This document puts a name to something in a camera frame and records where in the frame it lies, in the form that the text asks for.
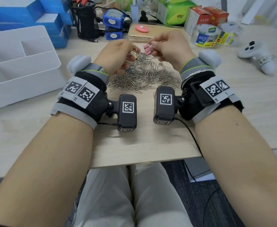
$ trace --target person's right arm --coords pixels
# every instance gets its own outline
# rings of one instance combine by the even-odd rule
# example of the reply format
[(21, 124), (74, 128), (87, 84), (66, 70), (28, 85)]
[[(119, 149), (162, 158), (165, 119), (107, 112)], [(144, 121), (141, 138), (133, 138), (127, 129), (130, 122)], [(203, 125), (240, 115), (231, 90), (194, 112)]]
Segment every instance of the person's right arm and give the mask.
[[(195, 56), (178, 31), (152, 41), (159, 41), (152, 55), (177, 71)], [(277, 226), (277, 158), (257, 130), (234, 106), (214, 111), (195, 130), (205, 160), (244, 224)]]

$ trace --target floor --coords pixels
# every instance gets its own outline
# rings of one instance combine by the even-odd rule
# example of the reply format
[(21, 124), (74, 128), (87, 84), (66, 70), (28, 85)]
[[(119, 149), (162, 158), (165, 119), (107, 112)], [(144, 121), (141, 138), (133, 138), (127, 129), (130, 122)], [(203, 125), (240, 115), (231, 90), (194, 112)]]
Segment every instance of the floor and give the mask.
[[(162, 165), (166, 169), (171, 183), (181, 197), (194, 227), (245, 226), (232, 209), (221, 190), (213, 194), (205, 210), (205, 205), (209, 196), (213, 191), (219, 188), (219, 184), (216, 180), (201, 182), (201, 184), (206, 186), (200, 186), (196, 183), (190, 183), (182, 161), (163, 162)], [(76, 203), (79, 202), (81, 191), (82, 189), (79, 191), (79, 195), (75, 201)], [(66, 221), (66, 227), (71, 225), (73, 214), (74, 209), (71, 211)]]

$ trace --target person's left hand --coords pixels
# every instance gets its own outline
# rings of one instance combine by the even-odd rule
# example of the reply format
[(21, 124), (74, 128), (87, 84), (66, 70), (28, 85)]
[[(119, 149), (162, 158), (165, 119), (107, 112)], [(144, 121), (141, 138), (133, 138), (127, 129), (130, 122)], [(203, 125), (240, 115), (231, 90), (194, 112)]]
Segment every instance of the person's left hand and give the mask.
[(141, 52), (136, 45), (128, 40), (111, 41), (103, 48), (93, 63), (102, 66), (107, 75), (124, 75), (125, 70), (130, 68), (129, 61), (136, 60), (133, 55), (130, 55), (132, 51)]

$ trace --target clear tape roll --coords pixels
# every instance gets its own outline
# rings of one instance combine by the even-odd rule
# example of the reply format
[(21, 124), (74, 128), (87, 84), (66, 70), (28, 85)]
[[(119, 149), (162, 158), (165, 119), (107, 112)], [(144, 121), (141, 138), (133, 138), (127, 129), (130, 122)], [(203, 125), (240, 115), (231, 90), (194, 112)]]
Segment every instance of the clear tape roll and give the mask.
[(221, 30), (214, 25), (200, 24), (194, 27), (190, 42), (204, 48), (212, 48)]
[(222, 45), (236, 46), (239, 42), (239, 37), (243, 33), (243, 28), (235, 22), (226, 22), (218, 25), (221, 33), (217, 39), (217, 43)]

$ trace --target pile of paper clips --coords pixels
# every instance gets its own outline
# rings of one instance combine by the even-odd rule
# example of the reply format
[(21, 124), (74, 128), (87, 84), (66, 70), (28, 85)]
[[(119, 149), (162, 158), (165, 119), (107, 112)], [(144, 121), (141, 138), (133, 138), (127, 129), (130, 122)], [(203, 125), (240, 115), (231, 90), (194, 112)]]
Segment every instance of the pile of paper clips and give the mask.
[(150, 56), (145, 53), (136, 53), (136, 61), (130, 62), (131, 68), (123, 76), (114, 76), (108, 83), (110, 91), (120, 89), (134, 91), (142, 94), (142, 90), (156, 89), (153, 85), (170, 86), (179, 88), (181, 80), (173, 76), (170, 67), (162, 62), (156, 64)]

